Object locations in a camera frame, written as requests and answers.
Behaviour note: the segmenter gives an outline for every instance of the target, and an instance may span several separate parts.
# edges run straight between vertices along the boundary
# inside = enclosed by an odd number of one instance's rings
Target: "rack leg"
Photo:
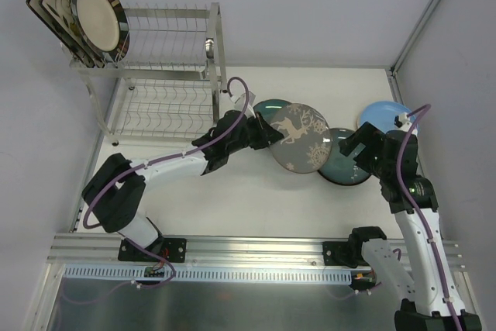
[[[220,79],[221,79],[220,90],[225,91],[227,89],[226,53],[224,52],[224,36],[222,35],[222,17],[220,15],[220,10],[219,10],[219,17],[217,18],[217,25],[215,30],[217,33],[217,40],[215,41],[215,43],[217,44],[217,51],[219,52],[219,66],[220,66]]]
[[[220,108],[219,108],[219,81],[217,80],[217,69],[215,69],[214,60],[208,59],[208,78],[210,79],[210,87],[212,88],[212,111],[214,123],[219,121]]]
[[[86,85],[88,94],[90,95],[91,106],[93,106],[93,109],[95,110],[96,120],[98,122],[98,125],[100,126],[100,129],[112,141],[112,145],[119,145],[119,141],[107,127],[107,123],[105,122],[105,117],[103,116],[102,107],[100,106],[100,101],[98,100],[93,82],[86,74],[80,74],[80,76],[82,81]]]

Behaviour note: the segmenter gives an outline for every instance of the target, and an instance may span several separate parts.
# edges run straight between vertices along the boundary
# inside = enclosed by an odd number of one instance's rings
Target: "round plate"
[[[358,168],[353,160],[363,146],[357,147],[348,157],[339,152],[339,141],[354,134],[354,131],[346,128],[332,128],[331,132],[331,155],[327,162],[319,169],[319,173],[327,181],[338,185],[358,185],[366,181],[370,174]]]
[[[253,107],[253,110],[259,112],[266,122],[270,122],[276,112],[290,104],[291,103],[289,101],[280,100],[279,98],[272,98],[270,100],[259,102]]]
[[[314,108],[290,104],[270,121],[284,138],[270,146],[275,160],[298,174],[317,171],[329,158],[331,137],[324,117]]]
[[[129,49],[129,25],[119,0],[71,0],[81,37],[108,62],[124,58]]]
[[[365,122],[376,126],[380,131],[386,133],[393,129],[398,129],[394,124],[394,118],[403,112],[411,112],[409,108],[393,101],[378,101],[368,105],[358,119],[358,126],[361,127]]]

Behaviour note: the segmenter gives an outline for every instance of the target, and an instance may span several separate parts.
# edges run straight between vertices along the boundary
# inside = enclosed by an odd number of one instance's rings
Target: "wire rack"
[[[194,139],[219,119],[226,63],[218,3],[210,8],[127,5],[129,49],[100,68],[73,59],[90,92],[98,124],[114,144],[125,137]],[[92,77],[121,78],[125,93],[111,126],[105,122]]]

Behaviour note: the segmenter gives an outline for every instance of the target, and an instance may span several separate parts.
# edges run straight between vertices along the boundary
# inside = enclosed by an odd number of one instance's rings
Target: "white table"
[[[255,102],[282,98],[305,103],[331,127],[355,129],[366,105],[392,100],[384,70],[228,67],[227,75],[243,78]],[[235,84],[233,91],[242,93],[242,87]],[[132,141],[113,147],[105,139],[96,169],[113,153],[152,157],[183,145]],[[402,238],[376,178],[355,187],[334,185],[316,172],[286,171],[269,150],[242,150],[213,174],[146,193],[139,209],[164,234],[343,238],[353,227],[380,226],[389,238]],[[94,216],[90,222],[96,222]],[[77,231],[85,231],[82,223]]]

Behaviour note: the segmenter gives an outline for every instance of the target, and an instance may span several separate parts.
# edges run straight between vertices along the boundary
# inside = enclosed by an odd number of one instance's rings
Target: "white dish rack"
[[[218,3],[210,8],[125,8],[129,50],[118,61],[88,68],[73,59],[86,84],[98,124],[120,139],[193,140],[219,120],[226,58]],[[119,78],[116,111],[105,121],[94,77]]]

